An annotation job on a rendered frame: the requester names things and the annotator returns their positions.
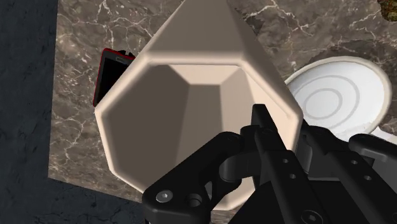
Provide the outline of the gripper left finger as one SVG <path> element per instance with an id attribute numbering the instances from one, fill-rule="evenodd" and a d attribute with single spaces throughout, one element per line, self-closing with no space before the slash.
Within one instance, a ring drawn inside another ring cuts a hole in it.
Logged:
<path id="1" fill-rule="evenodd" d="M 240 134 L 218 134 L 146 189 L 145 222 L 209 224 L 215 205 L 246 177 L 255 191 L 229 224 L 330 224 L 263 104 L 253 105 L 251 124 Z"/>

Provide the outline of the white plate with grey rings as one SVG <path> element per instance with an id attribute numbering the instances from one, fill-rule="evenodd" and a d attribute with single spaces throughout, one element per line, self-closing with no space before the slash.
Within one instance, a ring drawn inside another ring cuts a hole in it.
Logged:
<path id="1" fill-rule="evenodd" d="M 317 60 L 285 81 L 310 125 L 329 129 L 348 141 L 371 134 L 397 144 L 397 136 L 380 129 L 392 102 L 392 85 L 383 69 L 360 57 Z"/>

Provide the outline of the red phone with black screen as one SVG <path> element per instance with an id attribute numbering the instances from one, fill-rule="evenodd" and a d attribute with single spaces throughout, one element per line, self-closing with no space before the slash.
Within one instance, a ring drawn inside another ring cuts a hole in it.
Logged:
<path id="1" fill-rule="evenodd" d="M 130 52 L 127 53 L 125 50 L 103 49 L 95 84 L 94 107 L 98 105 L 134 59 L 135 56 Z"/>

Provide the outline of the mottled brown green object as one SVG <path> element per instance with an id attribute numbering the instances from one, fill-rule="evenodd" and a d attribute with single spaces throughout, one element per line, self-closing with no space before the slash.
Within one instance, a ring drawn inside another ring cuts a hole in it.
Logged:
<path id="1" fill-rule="evenodd" d="M 397 22 L 397 0 L 377 0 L 382 17 L 389 22 Z"/>

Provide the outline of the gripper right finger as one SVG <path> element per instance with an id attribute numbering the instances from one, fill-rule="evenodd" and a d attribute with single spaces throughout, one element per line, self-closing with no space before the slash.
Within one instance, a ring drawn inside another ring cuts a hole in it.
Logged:
<path id="1" fill-rule="evenodd" d="M 370 165 L 328 129 L 302 123 L 310 147 L 304 163 L 310 178 L 337 178 L 370 224 L 397 224 L 397 193 Z"/>

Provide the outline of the beige octagonal cup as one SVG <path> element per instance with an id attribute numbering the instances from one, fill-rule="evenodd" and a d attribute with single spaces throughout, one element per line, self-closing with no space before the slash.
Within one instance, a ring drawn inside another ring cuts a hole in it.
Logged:
<path id="1" fill-rule="evenodd" d="M 288 150 L 302 110 L 230 0 L 183 0 L 95 107 L 110 171 L 143 192 L 266 105 Z"/>

